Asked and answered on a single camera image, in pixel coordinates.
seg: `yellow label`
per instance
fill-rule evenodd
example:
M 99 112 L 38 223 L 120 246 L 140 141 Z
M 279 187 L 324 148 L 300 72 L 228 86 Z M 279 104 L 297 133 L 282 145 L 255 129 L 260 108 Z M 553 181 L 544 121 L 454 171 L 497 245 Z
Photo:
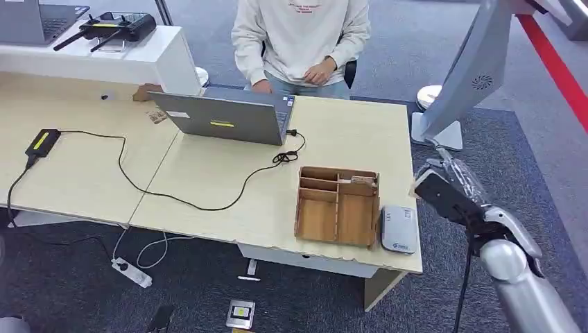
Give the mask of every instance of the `yellow label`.
M 49 136 L 49 132 L 45 132 L 45 134 L 43 134 L 43 136 L 41 137 L 41 139 L 39 139 L 39 142 L 37 142 L 37 144 L 33 147 L 33 150 L 36 151 L 37 149 L 39 149 L 39 147 L 41 146 L 41 144 L 43 143 L 43 141 L 45 141 L 45 139 L 47 138 L 47 136 Z
M 219 123 L 217 121 L 211 121 L 210 124 L 215 126 L 235 127 L 232 123 Z

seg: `small box on desk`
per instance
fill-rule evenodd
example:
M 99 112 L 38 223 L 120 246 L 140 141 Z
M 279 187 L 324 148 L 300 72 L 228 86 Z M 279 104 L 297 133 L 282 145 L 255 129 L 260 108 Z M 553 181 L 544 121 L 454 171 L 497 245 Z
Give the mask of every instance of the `small box on desk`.
M 294 234 L 297 238 L 370 247 L 379 220 L 379 174 L 300 169 Z

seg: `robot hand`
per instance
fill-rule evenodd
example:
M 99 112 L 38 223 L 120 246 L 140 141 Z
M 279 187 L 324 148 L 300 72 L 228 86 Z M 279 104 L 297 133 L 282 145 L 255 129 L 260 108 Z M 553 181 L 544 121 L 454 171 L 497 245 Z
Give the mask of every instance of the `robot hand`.
M 437 213 L 465 225 L 479 256 L 492 276 L 505 315 L 521 333 L 579 333 L 559 294 L 539 266 L 541 249 L 520 221 L 490 204 L 469 167 L 443 148 L 442 160 L 427 160 L 416 175 L 415 193 Z

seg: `antenna router on counter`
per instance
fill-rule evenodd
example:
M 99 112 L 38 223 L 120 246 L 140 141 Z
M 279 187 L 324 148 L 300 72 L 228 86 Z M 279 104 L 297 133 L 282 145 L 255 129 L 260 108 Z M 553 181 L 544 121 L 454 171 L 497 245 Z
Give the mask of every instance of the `antenna router on counter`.
M 88 22 L 80 26 L 78 33 L 53 47 L 53 50 L 59 51 L 82 37 L 87 40 L 98 38 L 98 44 L 90 52 L 100 49 L 112 40 L 138 42 L 157 26 L 153 16 L 142 12 L 105 12 L 97 18 L 91 15 L 89 18 Z

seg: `red stripe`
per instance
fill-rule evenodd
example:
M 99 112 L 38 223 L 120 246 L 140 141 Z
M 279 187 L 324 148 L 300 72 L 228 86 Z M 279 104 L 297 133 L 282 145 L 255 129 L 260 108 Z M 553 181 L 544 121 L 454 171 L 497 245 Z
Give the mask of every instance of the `red stripe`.
M 557 54 L 533 16 L 517 15 L 517 17 L 551 78 L 555 81 L 555 85 L 576 114 L 578 121 L 584 126 L 584 130 L 588 132 L 588 97 L 580 84 Z

